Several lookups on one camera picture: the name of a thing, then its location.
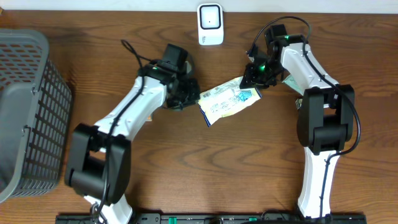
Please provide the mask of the teal wet wipes pack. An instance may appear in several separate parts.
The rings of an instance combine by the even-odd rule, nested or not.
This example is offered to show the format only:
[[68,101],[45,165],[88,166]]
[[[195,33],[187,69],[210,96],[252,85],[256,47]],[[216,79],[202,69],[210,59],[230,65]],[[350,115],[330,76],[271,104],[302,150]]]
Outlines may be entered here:
[[286,84],[289,86],[291,89],[299,93],[300,95],[303,95],[303,90],[299,87],[297,82],[295,81],[294,77],[292,75],[288,75],[282,83]]

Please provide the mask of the yellow snack bag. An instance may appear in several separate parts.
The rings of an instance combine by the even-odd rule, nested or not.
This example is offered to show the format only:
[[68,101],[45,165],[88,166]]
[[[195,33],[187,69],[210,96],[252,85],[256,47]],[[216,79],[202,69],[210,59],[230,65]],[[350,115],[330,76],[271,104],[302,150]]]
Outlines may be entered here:
[[200,93],[198,105],[208,127],[220,118],[234,115],[262,98],[257,88],[240,89],[242,79],[243,77],[236,77]]

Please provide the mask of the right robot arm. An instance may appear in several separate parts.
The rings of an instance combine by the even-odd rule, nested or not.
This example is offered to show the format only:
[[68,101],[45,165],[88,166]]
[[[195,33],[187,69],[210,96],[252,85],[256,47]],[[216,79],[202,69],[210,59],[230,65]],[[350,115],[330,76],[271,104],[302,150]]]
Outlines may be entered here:
[[297,206],[305,220],[331,220],[330,192],[338,159],[352,152],[345,149],[361,124],[354,107],[354,89],[329,76],[314,57],[308,39],[289,35],[282,24],[262,28],[267,51],[252,44],[247,55],[241,89],[266,89],[277,76],[288,72],[302,97],[298,104],[297,136],[305,153],[302,190]]

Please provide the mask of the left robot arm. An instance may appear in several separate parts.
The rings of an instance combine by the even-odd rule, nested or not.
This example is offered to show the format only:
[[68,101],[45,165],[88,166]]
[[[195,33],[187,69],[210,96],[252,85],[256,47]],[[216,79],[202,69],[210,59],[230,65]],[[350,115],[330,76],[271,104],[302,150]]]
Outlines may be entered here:
[[145,59],[122,41],[139,63],[131,91],[94,125],[80,123],[73,131],[65,184],[91,204],[87,215],[58,215],[56,223],[130,223],[134,212],[125,191],[131,174],[131,144],[158,108],[182,110],[200,98],[192,77],[192,56],[168,44],[160,59]]

